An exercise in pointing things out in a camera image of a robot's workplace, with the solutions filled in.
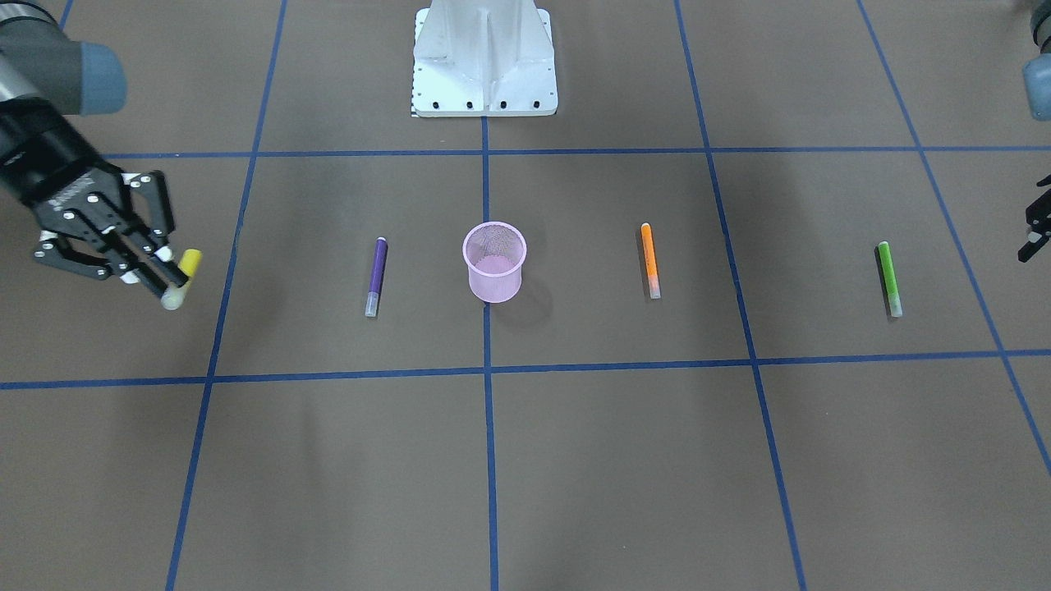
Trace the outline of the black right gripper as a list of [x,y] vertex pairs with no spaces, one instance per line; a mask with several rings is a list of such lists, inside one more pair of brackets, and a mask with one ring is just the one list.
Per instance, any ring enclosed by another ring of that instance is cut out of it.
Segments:
[[[169,240],[176,225],[164,174],[124,172],[63,115],[2,116],[2,188],[50,231],[39,236],[38,263],[99,281],[142,283],[158,298],[189,284]],[[117,236],[131,240],[145,262]],[[102,250],[77,250],[73,238]]]

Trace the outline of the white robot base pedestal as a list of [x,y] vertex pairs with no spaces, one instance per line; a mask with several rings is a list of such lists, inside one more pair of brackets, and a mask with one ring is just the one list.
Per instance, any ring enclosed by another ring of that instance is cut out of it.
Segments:
[[533,1],[432,1],[414,18],[414,117],[558,111],[551,15]]

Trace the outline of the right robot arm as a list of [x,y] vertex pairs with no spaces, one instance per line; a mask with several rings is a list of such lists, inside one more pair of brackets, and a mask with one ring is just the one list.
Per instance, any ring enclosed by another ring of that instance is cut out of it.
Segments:
[[119,277],[160,299],[190,277],[170,247],[168,181],[106,161],[73,116],[119,113],[126,76],[102,44],[75,41],[49,11],[30,1],[2,4],[2,190],[34,213],[34,258],[95,280]]

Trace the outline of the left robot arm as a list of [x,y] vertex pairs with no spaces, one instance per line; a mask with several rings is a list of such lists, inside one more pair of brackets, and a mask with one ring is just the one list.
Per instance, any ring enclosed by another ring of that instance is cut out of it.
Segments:
[[[1040,1],[1030,16],[1030,33],[1039,56],[1022,67],[1030,115],[1039,122],[1050,121],[1050,2]],[[1039,252],[1050,240],[1050,176],[1044,176],[1036,186],[1044,188],[1039,198],[1026,209],[1027,242],[1017,251],[1018,262],[1025,263]]]

